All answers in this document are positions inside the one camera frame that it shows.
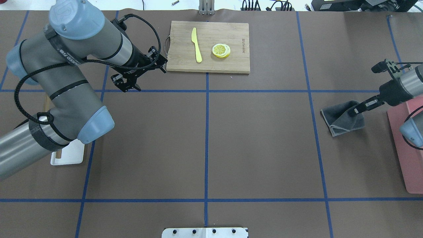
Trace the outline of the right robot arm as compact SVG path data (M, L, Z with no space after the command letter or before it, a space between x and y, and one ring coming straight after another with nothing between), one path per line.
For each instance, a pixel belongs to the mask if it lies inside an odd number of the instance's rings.
M385 59L374 65L373 73L388 72L391 80L379 87L379 94L371 97L347 112L349 116L356 116L363 112L373 110L383 104L398 106L410 101L423 93L422 64L415 67L413 63L402 63L403 67L398 67L401 63L396 63ZM422 106L412 111L400 126L400 133L404 141L417 150L422 150Z

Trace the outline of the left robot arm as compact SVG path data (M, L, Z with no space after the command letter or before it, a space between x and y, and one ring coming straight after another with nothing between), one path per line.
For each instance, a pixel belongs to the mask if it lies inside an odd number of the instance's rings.
M26 117L1 137L1 180L72 141L88 144L111 131L115 122L80 71L85 63L110 66L112 83L123 92L141 91L137 79L167 63L161 42L142 53L129 39L128 14L109 21L87 0L57 0L43 31L20 42L6 57L19 78L14 93L18 110ZM34 115L22 107L19 93L27 82L42 87L54 107Z

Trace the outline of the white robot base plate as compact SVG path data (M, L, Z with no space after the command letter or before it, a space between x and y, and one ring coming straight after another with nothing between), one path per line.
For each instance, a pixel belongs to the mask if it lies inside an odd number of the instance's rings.
M166 228L162 238L249 238L243 227Z

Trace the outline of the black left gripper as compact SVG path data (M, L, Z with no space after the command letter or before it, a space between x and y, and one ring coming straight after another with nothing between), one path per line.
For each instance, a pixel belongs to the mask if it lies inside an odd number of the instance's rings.
M128 62L123 66L113 67L118 74L111 76L112 83L122 92L128 92L128 90L142 91L136 82L142 74L147 72L145 70L149 67L147 60L146 54L139 50L132 50Z

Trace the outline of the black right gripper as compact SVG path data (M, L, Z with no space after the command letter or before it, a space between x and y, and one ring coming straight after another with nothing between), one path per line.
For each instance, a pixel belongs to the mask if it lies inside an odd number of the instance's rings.
M390 80L379 87L379 95L373 96L357 105L350 107L347 114L351 117L373 110L385 103L390 106L397 106L409 101L413 96L406 91L399 79Z

